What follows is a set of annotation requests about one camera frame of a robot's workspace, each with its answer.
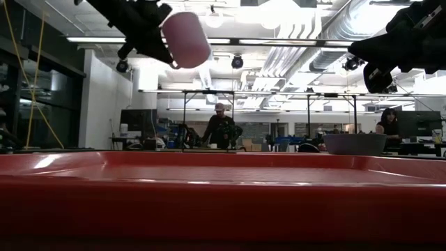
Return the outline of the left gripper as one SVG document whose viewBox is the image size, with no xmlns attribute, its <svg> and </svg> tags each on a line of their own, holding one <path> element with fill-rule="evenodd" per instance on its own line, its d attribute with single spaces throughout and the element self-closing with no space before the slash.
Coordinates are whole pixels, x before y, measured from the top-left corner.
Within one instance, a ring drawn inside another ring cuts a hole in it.
<svg viewBox="0 0 446 251">
<path fill-rule="evenodd" d="M 116 27 L 129 43 L 139 47 L 139 53 L 164 63 L 174 60 L 164 42 L 160 28 L 172 7 L 149 0 L 86 0 Z"/>
</svg>

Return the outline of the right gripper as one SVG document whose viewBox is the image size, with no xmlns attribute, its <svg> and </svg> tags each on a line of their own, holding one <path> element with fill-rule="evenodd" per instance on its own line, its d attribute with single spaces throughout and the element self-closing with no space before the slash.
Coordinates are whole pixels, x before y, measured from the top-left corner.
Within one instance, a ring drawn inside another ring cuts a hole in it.
<svg viewBox="0 0 446 251">
<path fill-rule="evenodd" d="M 398 10 L 387 23 L 387 34 L 356 41 L 348 52 L 366 61 L 365 86 L 370 93 L 382 93 L 393 82 L 391 70 L 425 69 L 429 74 L 446 70 L 446 38 L 412 33 L 389 34 L 394 29 L 420 29 L 431 35 L 446 35 L 446 0 L 422 0 Z"/>
</svg>

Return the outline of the pink plastic mug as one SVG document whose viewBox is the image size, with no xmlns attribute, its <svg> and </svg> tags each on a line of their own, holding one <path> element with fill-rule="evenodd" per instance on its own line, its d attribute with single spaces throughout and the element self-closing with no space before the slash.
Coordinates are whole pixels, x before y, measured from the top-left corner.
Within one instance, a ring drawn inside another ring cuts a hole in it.
<svg viewBox="0 0 446 251">
<path fill-rule="evenodd" d="M 196 68 L 208 60 L 211 48 L 195 13 L 171 15 L 162 25 L 162 32 L 179 68 Z"/>
</svg>

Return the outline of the blue plastic bowl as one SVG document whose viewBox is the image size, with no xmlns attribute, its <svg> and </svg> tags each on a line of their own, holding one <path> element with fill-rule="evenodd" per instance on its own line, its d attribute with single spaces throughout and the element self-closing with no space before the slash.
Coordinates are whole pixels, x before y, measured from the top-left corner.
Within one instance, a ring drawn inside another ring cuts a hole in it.
<svg viewBox="0 0 446 251">
<path fill-rule="evenodd" d="M 329 154 L 378 156 L 385 148 L 387 135 L 331 134 L 324 135 L 323 141 Z"/>
</svg>

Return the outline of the red plastic tray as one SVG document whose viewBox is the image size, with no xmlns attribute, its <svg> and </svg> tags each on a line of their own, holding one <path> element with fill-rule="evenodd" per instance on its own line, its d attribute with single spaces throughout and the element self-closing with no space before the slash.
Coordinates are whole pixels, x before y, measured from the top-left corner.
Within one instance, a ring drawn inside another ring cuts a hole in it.
<svg viewBox="0 0 446 251">
<path fill-rule="evenodd" d="M 446 243 L 446 161 L 136 151 L 0 155 L 0 234 Z"/>
</svg>

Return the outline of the seated person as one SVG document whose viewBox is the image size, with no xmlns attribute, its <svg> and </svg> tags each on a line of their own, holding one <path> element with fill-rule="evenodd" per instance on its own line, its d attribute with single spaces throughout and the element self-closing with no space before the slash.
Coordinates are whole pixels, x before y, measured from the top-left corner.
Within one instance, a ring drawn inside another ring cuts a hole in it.
<svg viewBox="0 0 446 251">
<path fill-rule="evenodd" d="M 386 147 L 397 147 L 400 145 L 399 127 L 397 113 L 393 108 L 386 108 L 381 114 L 380 121 L 376 124 L 377 134 L 386 135 Z"/>
</svg>

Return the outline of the black computer monitor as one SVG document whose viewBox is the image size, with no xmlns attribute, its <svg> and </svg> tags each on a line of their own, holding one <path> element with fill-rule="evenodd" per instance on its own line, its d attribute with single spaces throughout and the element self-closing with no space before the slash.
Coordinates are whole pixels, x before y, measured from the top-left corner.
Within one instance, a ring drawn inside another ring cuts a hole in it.
<svg viewBox="0 0 446 251">
<path fill-rule="evenodd" d="M 128 131 L 154 132 L 157 126 L 157 110 L 122 109 L 120 124 L 127 124 Z"/>
<path fill-rule="evenodd" d="M 443 119 L 437 111 L 398 111 L 397 123 L 401 138 L 443 135 Z"/>
</svg>

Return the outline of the overhead light strip bar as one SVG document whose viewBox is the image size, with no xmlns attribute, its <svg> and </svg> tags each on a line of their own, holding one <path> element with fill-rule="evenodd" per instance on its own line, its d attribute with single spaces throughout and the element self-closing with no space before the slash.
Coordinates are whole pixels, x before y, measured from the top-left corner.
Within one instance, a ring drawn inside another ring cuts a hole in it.
<svg viewBox="0 0 446 251">
<path fill-rule="evenodd" d="M 126 41 L 124 37 L 69 36 L 66 39 L 78 44 L 123 44 Z M 210 45 L 320 48 L 347 48 L 353 43 L 353 40 L 282 38 L 208 38 L 207 41 Z"/>
</svg>

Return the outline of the person with cap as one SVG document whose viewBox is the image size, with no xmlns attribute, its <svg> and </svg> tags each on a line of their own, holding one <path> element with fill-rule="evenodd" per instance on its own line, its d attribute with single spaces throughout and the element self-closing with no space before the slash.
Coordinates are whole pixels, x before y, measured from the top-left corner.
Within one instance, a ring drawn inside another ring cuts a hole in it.
<svg viewBox="0 0 446 251">
<path fill-rule="evenodd" d="M 225 114 L 225 106 L 222 103 L 215 105 L 215 115 L 212 115 L 205 133 L 201 138 L 202 143 L 216 144 L 219 149 L 227 149 L 229 146 L 229 135 L 224 133 L 223 127 L 234 126 L 235 121 Z"/>
</svg>

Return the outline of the cardboard boxes stack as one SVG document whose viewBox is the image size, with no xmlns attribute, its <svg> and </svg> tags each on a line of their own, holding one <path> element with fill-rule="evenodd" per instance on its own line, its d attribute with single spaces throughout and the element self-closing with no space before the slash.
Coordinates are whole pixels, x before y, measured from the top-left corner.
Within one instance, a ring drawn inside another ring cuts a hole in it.
<svg viewBox="0 0 446 251">
<path fill-rule="evenodd" d="M 243 139 L 242 143 L 246 151 L 262 151 L 262 143 L 259 141 L 253 141 L 252 139 Z"/>
</svg>

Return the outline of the black background rig frame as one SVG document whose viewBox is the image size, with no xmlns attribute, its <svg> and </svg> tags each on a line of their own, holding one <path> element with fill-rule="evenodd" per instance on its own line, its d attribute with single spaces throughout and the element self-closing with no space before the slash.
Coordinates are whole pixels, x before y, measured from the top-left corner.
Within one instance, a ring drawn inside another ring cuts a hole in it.
<svg viewBox="0 0 446 251">
<path fill-rule="evenodd" d="M 353 118 L 354 118 L 354 133 L 358 134 L 358 126 L 357 126 L 357 95 L 348 95 L 347 93 L 314 93 L 313 94 L 316 99 L 319 98 L 343 98 L 352 108 L 353 108 Z M 307 94 L 307 136 L 312 136 L 311 129 L 311 112 L 310 108 L 312 103 L 310 102 L 312 94 Z"/>
<path fill-rule="evenodd" d="M 186 115 L 186 104 L 187 104 L 187 102 L 188 102 L 188 99 L 187 99 L 187 94 L 188 93 L 193 93 L 193 94 L 197 94 L 197 93 L 202 93 L 202 94 L 212 94 L 212 95 L 216 95 L 216 94 L 218 94 L 218 93 L 220 93 L 220 94 L 233 94 L 233 91 L 213 91 L 213 90 L 208 90 L 208 89 L 206 89 L 206 90 L 204 90 L 204 91 L 184 91 L 183 92 L 184 94 L 185 94 L 185 97 L 184 97 L 184 105 L 183 105 L 183 123 L 184 124 L 186 124 L 185 123 L 185 115 Z M 228 125 L 228 126 L 226 126 L 226 127 L 223 127 L 223 131 L 224 131 L 224 133 L 227 133 L 228 135 L 229 135 L 229 146 L 230 147 L 233 147 L 235 144 L 233 143 L 233 138 L 234 138 L 234 126 L 235 125 Z"/>
</svg>

